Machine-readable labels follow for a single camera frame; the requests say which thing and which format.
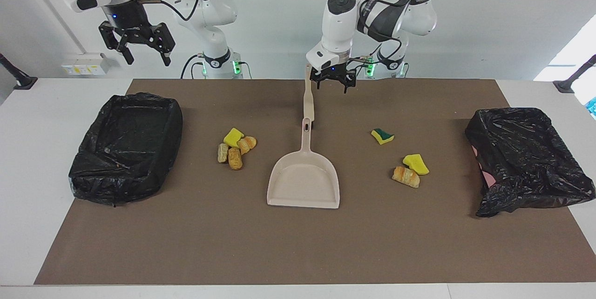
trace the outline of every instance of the wall socket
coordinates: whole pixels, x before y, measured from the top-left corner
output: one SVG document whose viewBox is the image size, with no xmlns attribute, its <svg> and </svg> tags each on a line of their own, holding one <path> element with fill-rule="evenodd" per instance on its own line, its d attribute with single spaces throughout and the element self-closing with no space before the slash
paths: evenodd
<svg viewBox="0 0 596 299">
<path fill-rule="evenodd" d="M 106 75 L 110 65 L 103 53 L 85 53 L 69 56 L 62 68 L 68 75 Z"/>
</svg>

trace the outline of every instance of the white wall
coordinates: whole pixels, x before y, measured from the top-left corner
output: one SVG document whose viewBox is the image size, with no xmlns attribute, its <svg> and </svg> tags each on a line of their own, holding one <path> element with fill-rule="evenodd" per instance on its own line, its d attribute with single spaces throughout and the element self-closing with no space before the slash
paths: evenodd
<svg viewBox="0 0 596 299">
<path fill-rule="evenodd" d="M 251 63 L 253 75 L 300 77 L 306 62 L 304 54 L 321 38 L 321 15 L 326 0 L 235 1 L 238 20 L 223 30 L 230 46 Z M 2 49 L 6 40 L 15 41 L 20 32 L 39 31 L 39 26 L 52 21 L 35 18 L 36 12 L 30 9 L 19 11 L 16 8 L 23 5 L 16 4 L 16 0 L 2 0 L 2 26 L 5 2 L 9 6 L 13 3 L 12 15 L 19 19 L 15 30 L 4 33 L 6 38 L 0 36 Z M 107 52 L 96 29 L 104 20 L 101 10 L 75 14 L 62 0 L 49 2 L 85 50 Z M 409 76 L 531 80 L 596 13 L 596 4 L 586 0 L 433 0 L 433 3 L 439 24 L 429 36 L 411 39 L 407 54 L 411 64 Z M 175 77 L 188 56 L 200 51 L 192 34 L 175 24 L 166 7 L 149 5 L 146 9 L 153 23 L 165 21 L 172 31 L 176 40 L 172 65 L 164 67 L 158 53 L 147 47 L 133 47 L 136 62 L 132 66 L 126 66 L 119 55 L 106 53 L 115 64 L 110 76 Z M 58 21 L 53 21 L 48 33 L 53 38 L 38 36 L 37 40 L 27 40 L 21 46 L 10 44 L 6 55 L 21 61 L 19 51 L 42 46 L 44 51 L 38 59 L 51 65 L 52 70 L 45 75 L 63 76 L 56 70 L 61 54 L 76 53 L 77 47 L 64 28 L 56 25 Z M 374 47 L 370 38 L 356 34 L 353 54 L 369 53 Z M 24 68 L 33 68 L 34 64 L 28 60 Z"/>
<path fill-rule="evenodd" d="M 35 76 L 62 76 L 64 53 L 79 53 L 45 0 L 0 0 L 0 52 Z M 14 78 L 0 66 L 0 102 L 12 91 Z"/>
</svg>

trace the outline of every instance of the black plastic bag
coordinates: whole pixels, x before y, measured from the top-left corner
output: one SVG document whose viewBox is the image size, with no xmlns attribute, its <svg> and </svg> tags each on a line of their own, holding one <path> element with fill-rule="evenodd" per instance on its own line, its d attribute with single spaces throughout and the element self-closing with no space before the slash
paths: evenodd
<svg viewBox="0 0 596 299">
<path fill-rule="evenodd" d="M 594 199 L 594 183 L 540 109 L 478 110 L 466 137 L 484 176 L 479 217 Z"/>
<path fill-rule="evenodd" d="M 74 157 L 68 174 L 73 195 L 113 206 L 153 195 L 174 164 L 182 127 L 174 99 L 114 95 Z"/>
</svg>

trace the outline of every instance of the sponge scrub pad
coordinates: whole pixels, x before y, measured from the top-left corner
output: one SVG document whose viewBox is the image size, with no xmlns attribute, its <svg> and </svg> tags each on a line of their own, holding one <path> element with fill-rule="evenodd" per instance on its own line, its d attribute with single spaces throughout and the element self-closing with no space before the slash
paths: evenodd
<svg viewBox="0 0 596 299">
<path fill-rule="evenodd" d="M 418 153 L 416 153 L 415 155 L 407 155 L 406 157 L 404 157 L 404 164 L 408 165 L 411 170 L 413 170 L 420 176 L 423 176 L 430 172 L 428 171 L 428 167 L 424 165 L 422 156 L 420 156 L 420 154 Z"/>
<path fill-rule="evenodd" d="M 393 140 L 393 138 L 395 137 L 395 135 L 388 134 L 385 131 L 381 130 L 380 128 L 377 128 L 377 129 L 371 131 L 371 135 L 381 145 L 391 142 Z"/>
<path fill-rule="evenodd" d="M 244 137 L 244 134 L 236 129 L 232 128 L 230 132 L 223 138 L 223 142 L 231 148 L 238 148 L 238 141 Z"/>
</svg>

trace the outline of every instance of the croissant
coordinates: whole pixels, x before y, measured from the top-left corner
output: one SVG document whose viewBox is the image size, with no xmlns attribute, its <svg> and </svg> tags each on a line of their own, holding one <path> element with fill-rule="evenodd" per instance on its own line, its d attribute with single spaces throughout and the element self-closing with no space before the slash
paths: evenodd
<svg viewBox="0 0 596 299">
<path fill-rule="evenodd" d="M 218 163 L 225 163 L 228 161 L 228 147 L 227 144 L 222 143 L 217 147 L 217 161 Z"/>
<path fill-rule="evenodd" d="M 249 148 L 251 148 L 251 149 L 252 149 L 252 148 L 254 148 L 255 146 L 257 146 L 257 139 L 256 139 L 256 138 L 254 138 L 254 137 L 252 137 L 252 136 L 246 136 L 244 139 L 245 139 L 245 140 L 247 141 L 247 143 L 249 144 Z"/>
<path fill-rule="evenodd" d="M 393 170 L 393 177 L 391 177 L 391 179 L 415 189 L 420 185 L 420 177 L 418 174 L 405 167 L 396 167 L 395 170 Z"/>
<path fill-rule="evenodd" d="M 242 168 L 242 155 L 240 149 L 230 148 L 228 150 L 228 164 L 232 170 L 240 170 Z"/>
<path fill-rule="evenodd" d="M 244 155 L 249 152 L 252 148 L 257 145 L 257 140 L 254 137 L 247 136 L 238 141 L 238 148 L 240 148 L 240 154 Z"/>
<path fill-rule="evenodd" d="M 244 155 L 251 150 L 251 146 L 249 145 L 249 142 L 247 142 L 246 138 L 242 138 L 238 141 L 238 148 L 240 148 L 241 155 Z"/>
</svg>

